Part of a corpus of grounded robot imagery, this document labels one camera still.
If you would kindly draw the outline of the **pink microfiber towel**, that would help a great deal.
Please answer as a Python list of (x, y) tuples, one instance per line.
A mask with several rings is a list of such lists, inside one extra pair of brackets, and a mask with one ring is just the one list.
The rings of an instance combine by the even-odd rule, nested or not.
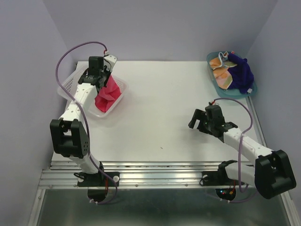
[(120, 97), (121, 91), (115, 80), (110, 76), (107, 87), (102, 88), (95, 98), (95, 106), (98, 110), (106, 113), (116, 100)]

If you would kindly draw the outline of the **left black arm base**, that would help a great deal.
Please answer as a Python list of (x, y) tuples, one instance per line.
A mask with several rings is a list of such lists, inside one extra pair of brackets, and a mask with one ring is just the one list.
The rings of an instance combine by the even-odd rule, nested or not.
[(120, 173), (117, 171), (107, 172), (107, 175), (112, 178), (113, 181), (100, 172), (96, 174), (76, 172), (73, 173), (73, 175), (78, 179), (78, 187), (88, 188), (87, 197), (90, 203), (98, 205), (107, 204), (116, 196), (116, 190), (115, 194), (112, 196), (109, 195), (109, 187), (116, 188), (114, 183), (116, 186), (119, 186)]

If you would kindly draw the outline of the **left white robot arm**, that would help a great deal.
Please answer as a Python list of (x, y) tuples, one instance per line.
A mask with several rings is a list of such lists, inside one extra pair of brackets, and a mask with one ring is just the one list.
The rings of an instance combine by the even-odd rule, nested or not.
[(59, 84), (70, 102), (64, 113), (50, 123), (54, 152), (72, 160), (82, 170), (82, 178), (95, 186), (104, 182), (103, 166), (90, 151), (90, 133), (86, 111), (96, 96), (107, 87), (117, 58), (110, 54), (91, 56), (88, 67), (75, 72), (72, 88)]

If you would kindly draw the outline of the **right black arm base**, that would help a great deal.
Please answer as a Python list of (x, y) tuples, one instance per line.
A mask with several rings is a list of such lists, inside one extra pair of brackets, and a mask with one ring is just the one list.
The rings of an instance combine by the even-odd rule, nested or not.
[(235, 160), (223, 161), (218, 165), (216, 171), (202, 171), (202, 178), (199, 181), (201, 186), (227, 186), (227, 188), (216, 188), (216, 195), (221, 200), (235, 203), (237, 179), (230, 179), (226, 173), (226, 167), (234, 166)]

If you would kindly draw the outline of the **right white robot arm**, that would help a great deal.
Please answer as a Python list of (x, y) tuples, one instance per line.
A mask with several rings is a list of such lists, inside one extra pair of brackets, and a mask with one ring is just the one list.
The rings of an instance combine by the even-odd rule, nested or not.
[(243, 134), (239, 127), (226, 122), (218, 105), (205, 110), (196, 109), (189, 128), (214, 136), (222, 143), (236, 149), (249, 160), (248, 165), (236, 160), (223, 161), (216, 171), (203, 171), (201, 186), (231, 186), (247, 184), (257, 189), (265, 199), (271, 199), (296, 187), (289, 157), (283, 150), (274, 151)]

